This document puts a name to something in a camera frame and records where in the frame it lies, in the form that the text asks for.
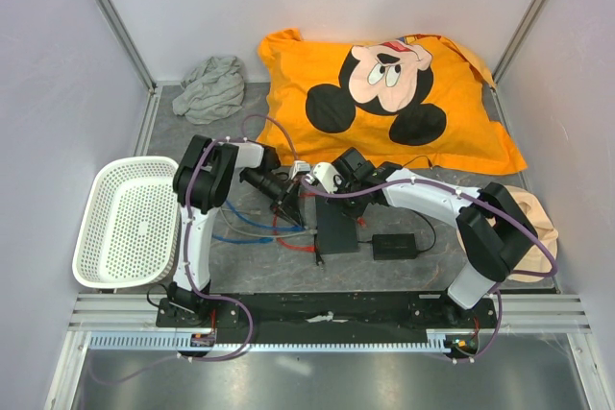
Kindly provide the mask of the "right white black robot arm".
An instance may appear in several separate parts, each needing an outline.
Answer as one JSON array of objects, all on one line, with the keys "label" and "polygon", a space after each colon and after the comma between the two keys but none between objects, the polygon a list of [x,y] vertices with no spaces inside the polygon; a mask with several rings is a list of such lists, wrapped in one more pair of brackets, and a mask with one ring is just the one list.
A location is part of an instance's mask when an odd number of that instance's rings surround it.
[{"label": "right white black robot arm", "polygon": [[527,215],[499,183],[460,187],[391,162],[375,167],[354,148],[332,163],[322,182],[327,192],[344,196],[341,203],[352,214],[380,204],[407,208],[456,229],[467,263],[439,305],[449,326],[470,321],[480,298],[511,275],[537,238]]}]

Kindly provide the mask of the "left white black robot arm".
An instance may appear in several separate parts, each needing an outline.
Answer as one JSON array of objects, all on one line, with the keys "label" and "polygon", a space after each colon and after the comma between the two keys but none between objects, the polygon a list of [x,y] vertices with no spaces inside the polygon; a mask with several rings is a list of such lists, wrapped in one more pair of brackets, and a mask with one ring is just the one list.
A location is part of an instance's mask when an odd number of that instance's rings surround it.
[{"label": "left white black robot arm", "polygon": [[189,326],[202,326],[210,316],[206,295],[210,286],[209,254],[213,227],[226,202],[235,174],[272,200],[271,209],[296,227],[304,222],[299,211],[299,185],[274,174],[281,167],[276,150],[247,139],[190,140],[172,187],[182,221],[181,259],[167,289],[178,305],[178,316]]}]

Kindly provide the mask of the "black network switch box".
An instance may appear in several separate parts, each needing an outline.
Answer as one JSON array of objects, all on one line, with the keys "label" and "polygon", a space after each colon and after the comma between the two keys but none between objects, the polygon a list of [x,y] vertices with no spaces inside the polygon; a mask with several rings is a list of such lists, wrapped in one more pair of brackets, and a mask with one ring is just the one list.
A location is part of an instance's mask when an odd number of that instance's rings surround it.
[{"label": "black network switch box", "polygon": [[357,223],[342,209],[323,197],[315,198],[316,245],[321,254],[356,253],[359,250]]}]

